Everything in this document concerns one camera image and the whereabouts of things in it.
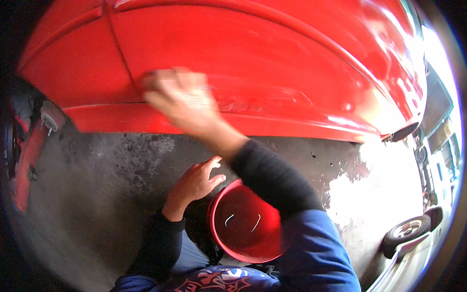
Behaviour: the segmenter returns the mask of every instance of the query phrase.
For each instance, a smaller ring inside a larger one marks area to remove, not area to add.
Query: man
[[[275,153],[229,125],[220,115],[207,77],[186,68],[159,70],[144,80],[147,102],[186,135],[218,156],[192,166],[170,191],[144,230],[142,247],[112,291],[360,291],[337,230],[308,182]],[[223,160],[281,215],[287,251],[279,278],[255,269],[210,266],[184,231],[188,204],[226,177],[209,179]]]

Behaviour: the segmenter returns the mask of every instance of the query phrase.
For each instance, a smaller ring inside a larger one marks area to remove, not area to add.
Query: white car
[[[391,259],[386,270],[367,292],[409,291],[435,255],[449,229],[450,206],[436,206],[422,216],[394,226],[384,237],[382,249]]]

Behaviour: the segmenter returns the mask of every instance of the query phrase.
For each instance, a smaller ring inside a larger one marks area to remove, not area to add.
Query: left hand
[[[170,221],[177,222],[183,219],[183,212],[191,202],[204,198],[217,185],[226,180],[223,174],[209,179],[213,168],[219,168],[222,158],[213,156],[206,162],[190,167],[178,180],[170,191],[167,201],[162,208],[162,214]]]

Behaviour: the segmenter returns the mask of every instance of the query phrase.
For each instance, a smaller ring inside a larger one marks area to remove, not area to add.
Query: right hand
[[[144,99],[186,134],[204,134],[222,120],[203,73],[184,67],[157,70],[143,83]]]

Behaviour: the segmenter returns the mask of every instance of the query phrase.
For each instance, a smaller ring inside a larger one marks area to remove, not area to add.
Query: black sleeve
[[[276,153],[249,140],[231,164],[243,183],[279,210],[281,220],[309,209],[323,210],[308,181]]]
[[[163,283],[180,257],[185,218],[170,222],[161,210],[154,213],[143,230],[141,248],[127,275],[149,276]]]

